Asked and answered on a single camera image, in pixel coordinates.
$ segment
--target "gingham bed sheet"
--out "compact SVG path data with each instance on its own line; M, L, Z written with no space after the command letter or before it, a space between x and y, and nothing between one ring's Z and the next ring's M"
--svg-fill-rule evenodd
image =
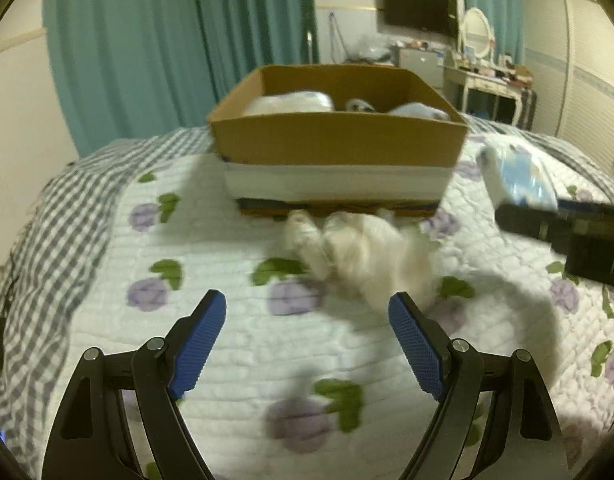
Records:
M614 203L614 182L568 142L464 118L470 135L495 132L529 140L596 184ZM47 403L68 348L69 322L105 252L120 193L136 174L177 156L206 152L210 146L206 128L117 141L79 160L46 187L0 281L0 315L12 289L0 374L0 429L8 448L29 472L36 470L40 458Z

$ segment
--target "bed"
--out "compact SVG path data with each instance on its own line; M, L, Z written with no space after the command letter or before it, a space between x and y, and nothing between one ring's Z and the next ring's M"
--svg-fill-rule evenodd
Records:
M446 276L431 316L480 351L534 355L570 466L580 468L613 419L614 290L567 276L549 248L500 233L474 158L484 144L514 143L542 158L569 199L614 203L614 183L566 142L465 120L451 184L421 226L442 244ZM119 141L66 168L2 268L0 430L19 462L40 475L85 349L135 349L218 288L225 327L180 406L214 475L396 478L436 403L384 319L300 269L273 268L274 258L291 258L281 230L238 214L205 128ZM340 381L363 399L351 419L325 413ZM126 402L143 470L153 470L135 399ZM479 415L459 472L483 427Z

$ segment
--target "white mirror frame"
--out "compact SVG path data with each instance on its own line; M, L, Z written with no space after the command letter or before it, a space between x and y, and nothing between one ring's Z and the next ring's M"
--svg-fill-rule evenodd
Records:
M480 59L484 59L488 54L490 61L493 62L494 51L491 48L491 41L495 41L496 38L494 37L494 31L489 25L489 20L487 19L487 16L485 16L485 13L482 12L482 10L480 10L478 7L471 7L471 9L466 10L464 16L462 17L462 23L460 24L460 35L459 35L459 38L460 38L459 51L464 54L464 48L465 48L465 45L467 44L467 41L466 41L467 40L467 28L465 27L465 23L466 23L466 20L472 15L478 16L485 23L485 27L487 28L487 46L481 52L474 52L474 56Z

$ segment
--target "black tv screen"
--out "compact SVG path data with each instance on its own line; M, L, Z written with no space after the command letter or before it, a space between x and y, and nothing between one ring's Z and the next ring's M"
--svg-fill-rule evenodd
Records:
M458 0L383 0L385 23L458 37Z

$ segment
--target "blue gripper pad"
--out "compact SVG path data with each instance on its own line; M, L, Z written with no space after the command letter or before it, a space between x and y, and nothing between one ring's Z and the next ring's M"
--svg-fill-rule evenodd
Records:
M445 394L440 358L397 294L389 300L388 311L391 328L401 344L420 388L440 401Z
M169 382L169 391L174 400L180 399L185 392L196 386L196 381L225 323L226 316L225 296L216 291L211 303L176 355L174 374Z

